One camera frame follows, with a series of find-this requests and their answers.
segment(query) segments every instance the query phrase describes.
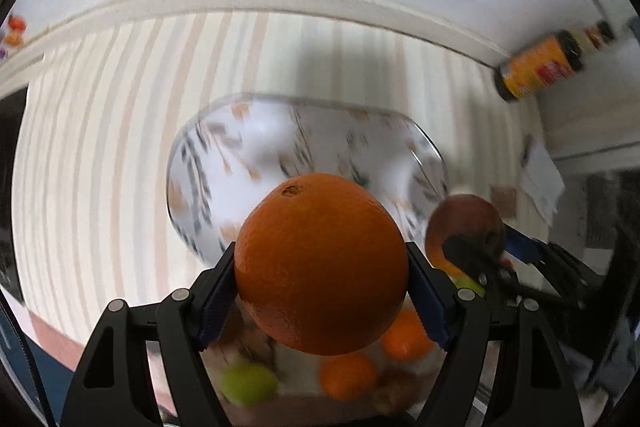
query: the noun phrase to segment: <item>white paper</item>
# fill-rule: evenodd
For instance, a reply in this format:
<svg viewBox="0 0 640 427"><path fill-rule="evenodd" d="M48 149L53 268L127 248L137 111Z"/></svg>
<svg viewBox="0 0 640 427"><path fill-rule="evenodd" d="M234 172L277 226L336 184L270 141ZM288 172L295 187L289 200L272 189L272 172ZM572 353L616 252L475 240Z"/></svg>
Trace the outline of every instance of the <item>white paper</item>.
<svg viewBox="0 0 640 427"><path fill-rule="evenodd" d="M546 223L551 226L558 211L558 200L564 192L562 176L542 143L533 140L527 163L520 176L520 187L536 204Z"/></svg>

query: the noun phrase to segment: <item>yellow bottle label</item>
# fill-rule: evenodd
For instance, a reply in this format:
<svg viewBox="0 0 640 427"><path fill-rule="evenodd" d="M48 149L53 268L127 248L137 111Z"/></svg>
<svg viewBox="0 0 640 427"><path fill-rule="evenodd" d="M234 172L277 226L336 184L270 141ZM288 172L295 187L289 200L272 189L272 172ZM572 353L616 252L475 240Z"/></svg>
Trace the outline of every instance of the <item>yellow bottle label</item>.
<svg viewBox="0 0 640 427"><path fill-rule="evenodd" d="M504 85L516 98L534 93L575 73L556 36L515 55L501 68Z"/></svg>

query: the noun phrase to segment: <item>silver screw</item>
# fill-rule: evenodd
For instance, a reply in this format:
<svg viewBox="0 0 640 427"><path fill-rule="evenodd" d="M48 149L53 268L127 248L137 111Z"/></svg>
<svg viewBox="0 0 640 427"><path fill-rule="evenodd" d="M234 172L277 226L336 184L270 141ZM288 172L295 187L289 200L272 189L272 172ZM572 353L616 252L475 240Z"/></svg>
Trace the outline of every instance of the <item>silver screw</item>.
<svg viewBox="0 0 640 427"><path fill-rule="evenodd" d="M534 312L539 308L538 303L533 299L524 299L524 307L530 312Z"/></svg>
<svg viewBox="0 0 640 427"><path fill-rule="evenodd" d="M124 308L124 301L122 299L114 299L108 304L107 308L110 312L119 312Z"/></svg>
<svg viewBox="0 0 640 427"><path fill-rule="evenodd" d="M470 290L469 288L460 288L458 290L458 297L460 297L463 301L472 301L476 298L476 292Z"/></svg>
<svg viewBox="0 0 640 427"><path fill-rule="evenodd" d="M187 288L178 288L171 294L171 298L174 301L184 301L189 296L189 290Z"/></svg>

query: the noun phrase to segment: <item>floral patterned tray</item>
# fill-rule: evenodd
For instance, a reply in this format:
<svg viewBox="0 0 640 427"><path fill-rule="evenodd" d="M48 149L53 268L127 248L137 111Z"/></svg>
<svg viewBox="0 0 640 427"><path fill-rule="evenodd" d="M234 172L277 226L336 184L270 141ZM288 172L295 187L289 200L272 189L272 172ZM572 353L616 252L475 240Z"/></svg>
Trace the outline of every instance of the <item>floral patterned tray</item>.
<svg viewBox="0 0 640 427"><path fill-rule="evenodd" d="M440 153L402 114L244 94L204 109L175 139L166 179L171 222L213 266L262 198L308 172L338 174L365 187L404 240L420 248L447 192Z"/></svg>

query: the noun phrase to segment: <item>bottle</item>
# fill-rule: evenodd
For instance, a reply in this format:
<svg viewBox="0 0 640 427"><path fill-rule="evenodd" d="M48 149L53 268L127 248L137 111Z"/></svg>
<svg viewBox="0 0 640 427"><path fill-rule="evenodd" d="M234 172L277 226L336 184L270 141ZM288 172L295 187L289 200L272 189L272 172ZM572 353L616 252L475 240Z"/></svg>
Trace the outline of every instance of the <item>bottle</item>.
<svg viewBox="0 0 640 427"><path fill-rule="evenodd" d="M613 39L606 21L579 30L561 30L497 68L495 89L507 102L535 93L580 71L585 55L601 50Z"/></svg>

